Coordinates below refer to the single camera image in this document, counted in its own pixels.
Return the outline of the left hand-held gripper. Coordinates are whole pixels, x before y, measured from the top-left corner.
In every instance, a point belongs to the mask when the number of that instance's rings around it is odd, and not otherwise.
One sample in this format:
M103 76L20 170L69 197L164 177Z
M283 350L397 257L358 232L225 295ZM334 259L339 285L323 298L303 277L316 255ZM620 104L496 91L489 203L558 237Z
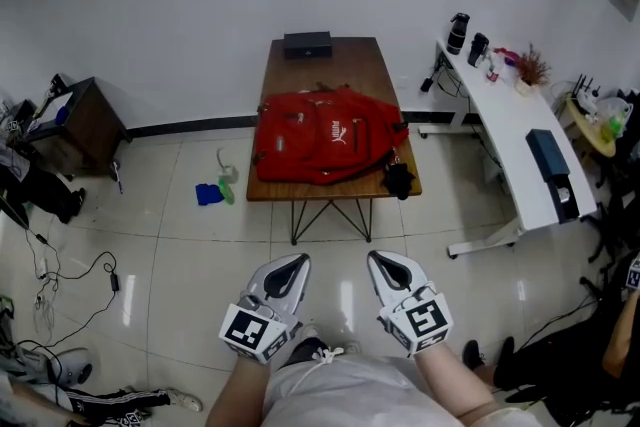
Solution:
M259 267L238 303L229 305L219 338L238 355L269 363L302 327L294 313L304 297L310 271L306 253L286 255Z

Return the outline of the dark grey tumbler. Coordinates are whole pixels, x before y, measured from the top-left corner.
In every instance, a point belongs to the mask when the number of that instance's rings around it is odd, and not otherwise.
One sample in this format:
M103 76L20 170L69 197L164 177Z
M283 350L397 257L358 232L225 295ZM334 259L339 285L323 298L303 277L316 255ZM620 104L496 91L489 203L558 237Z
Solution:
M446 50L452 55L459 55L467 34L470 16L466 13L456 13L450 20L451 28L448 34Z

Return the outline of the grey round device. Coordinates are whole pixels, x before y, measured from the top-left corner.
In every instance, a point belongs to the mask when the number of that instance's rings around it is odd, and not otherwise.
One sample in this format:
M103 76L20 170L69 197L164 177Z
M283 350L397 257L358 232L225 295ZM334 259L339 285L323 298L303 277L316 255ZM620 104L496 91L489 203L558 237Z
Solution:
M73 387L84 384L93 371L91 353L86 348L72 348L49 359L48 377L54 384Z

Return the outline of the curved white desk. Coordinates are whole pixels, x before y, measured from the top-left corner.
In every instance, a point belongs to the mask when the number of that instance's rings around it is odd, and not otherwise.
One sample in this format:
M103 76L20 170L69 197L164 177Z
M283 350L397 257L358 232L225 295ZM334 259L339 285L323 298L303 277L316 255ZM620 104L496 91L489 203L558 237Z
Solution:
M452 69L466 89L466 96L482 122L490 147L494 150L516 208L516 216L490 236L450 245L448 256L455 259L489 248L509 246L523 234L560 224L526 135L532 129L549 130L569 167L569 180L579 208L579 217L596 212L596 202L584 169L559 120L540 93L521 95L503 80L490 83L478 68L466 61L467 49L459 55L446 50L443 40L436 43L437 69Z

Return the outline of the round yellow table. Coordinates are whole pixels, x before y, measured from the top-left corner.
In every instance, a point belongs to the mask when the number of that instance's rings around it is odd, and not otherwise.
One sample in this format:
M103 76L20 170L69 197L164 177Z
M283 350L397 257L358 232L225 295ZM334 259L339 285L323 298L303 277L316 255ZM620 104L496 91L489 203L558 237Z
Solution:
M572 124L581 135L590 143L593 149L605 158L613 158L616 154L614 140L605 140L598 125L591 124L579 111L577 104L570 95L565 96L565 107L568 109Z

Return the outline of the brown side cabinet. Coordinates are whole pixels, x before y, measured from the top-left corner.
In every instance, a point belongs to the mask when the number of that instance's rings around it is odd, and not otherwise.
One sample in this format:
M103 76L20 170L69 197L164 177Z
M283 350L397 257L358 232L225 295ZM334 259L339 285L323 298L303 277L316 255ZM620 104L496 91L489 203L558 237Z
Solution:
M76 176L117 179L116 151L129 142L124 124L93 77L70 87L60 123L51 120L24 137L44 161L71 180Z

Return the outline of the red backpack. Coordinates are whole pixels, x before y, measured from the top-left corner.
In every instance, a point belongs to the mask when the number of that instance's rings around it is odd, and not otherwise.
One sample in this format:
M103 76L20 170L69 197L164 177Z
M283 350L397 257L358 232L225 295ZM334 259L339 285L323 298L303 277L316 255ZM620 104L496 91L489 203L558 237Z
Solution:
M261 181L332 185L383 167L407 137L396 106L347 84L272 94L259 107L253 165Z

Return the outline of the black rectangular box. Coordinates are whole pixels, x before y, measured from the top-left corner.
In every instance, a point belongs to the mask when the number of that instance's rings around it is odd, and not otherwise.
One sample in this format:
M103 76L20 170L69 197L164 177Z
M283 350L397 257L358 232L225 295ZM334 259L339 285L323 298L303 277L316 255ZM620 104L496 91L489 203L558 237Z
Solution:
M329 31L285 33L282 50L288 60L329 58L333 54L331 34Z

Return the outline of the dark teal box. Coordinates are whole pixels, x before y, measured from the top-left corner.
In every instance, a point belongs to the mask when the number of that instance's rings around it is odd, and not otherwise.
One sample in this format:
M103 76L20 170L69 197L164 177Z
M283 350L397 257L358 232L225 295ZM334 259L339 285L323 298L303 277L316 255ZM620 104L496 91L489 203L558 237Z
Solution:
M526 135L526 142L545 182L556 176L570 174L569 167L551 131L532 129Z

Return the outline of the person's left forearm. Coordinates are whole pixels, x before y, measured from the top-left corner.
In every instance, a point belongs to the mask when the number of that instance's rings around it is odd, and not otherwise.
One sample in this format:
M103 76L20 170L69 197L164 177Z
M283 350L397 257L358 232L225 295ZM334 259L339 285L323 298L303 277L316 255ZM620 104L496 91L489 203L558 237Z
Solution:
M205 427L260 427L271 368L238 356Z

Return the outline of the person's black trousers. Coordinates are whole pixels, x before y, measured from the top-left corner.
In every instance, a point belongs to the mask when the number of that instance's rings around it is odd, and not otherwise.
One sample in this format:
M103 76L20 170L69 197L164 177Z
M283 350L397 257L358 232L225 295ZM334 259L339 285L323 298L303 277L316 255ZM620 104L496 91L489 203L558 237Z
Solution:
M327 350L328 346L318 337L308 337L302 340L292 351L283 368L313 360L313 355L318 351Z

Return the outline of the open black box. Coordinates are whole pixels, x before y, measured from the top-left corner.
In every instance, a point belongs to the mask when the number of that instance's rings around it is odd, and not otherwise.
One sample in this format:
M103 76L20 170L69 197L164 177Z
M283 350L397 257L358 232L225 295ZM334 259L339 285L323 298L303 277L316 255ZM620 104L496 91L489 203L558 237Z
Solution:
M579 217L579 208L568 175L553 175L547 181L549 193L558 217L564 224Z

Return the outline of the black travel mug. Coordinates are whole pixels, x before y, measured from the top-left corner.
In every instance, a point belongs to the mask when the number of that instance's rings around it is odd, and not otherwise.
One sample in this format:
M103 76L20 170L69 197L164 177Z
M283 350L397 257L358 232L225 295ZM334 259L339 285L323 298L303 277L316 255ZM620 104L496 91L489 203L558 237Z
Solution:
M489 39L482 33L477 32L471 42L467 63L474 68L477 68L480 62L484 59L484 56L489 47Z

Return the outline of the black office chair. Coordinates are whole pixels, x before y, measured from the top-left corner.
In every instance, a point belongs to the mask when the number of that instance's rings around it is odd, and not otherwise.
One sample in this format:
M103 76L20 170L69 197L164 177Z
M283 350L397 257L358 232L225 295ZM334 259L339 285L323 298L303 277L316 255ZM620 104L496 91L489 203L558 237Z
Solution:
M605 252L608 262L599 269L602 290L596 291L596 285L582 276L579 283L587 287L594 297L600 298L611 281L610 271L618 263L618 254L623 249L640 252L640 186L616 186L612 189L609 204L597 203L597 214L581 218L599 234L599 240L588 263L596 262Z

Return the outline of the blue cloth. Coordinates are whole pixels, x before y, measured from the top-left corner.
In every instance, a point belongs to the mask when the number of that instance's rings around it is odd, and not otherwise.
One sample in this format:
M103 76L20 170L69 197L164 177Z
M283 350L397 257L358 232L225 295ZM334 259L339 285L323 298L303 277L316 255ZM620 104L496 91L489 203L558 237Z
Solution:
M195 186L196 199L199 206L217 204L225 200L218 185L201 183Z

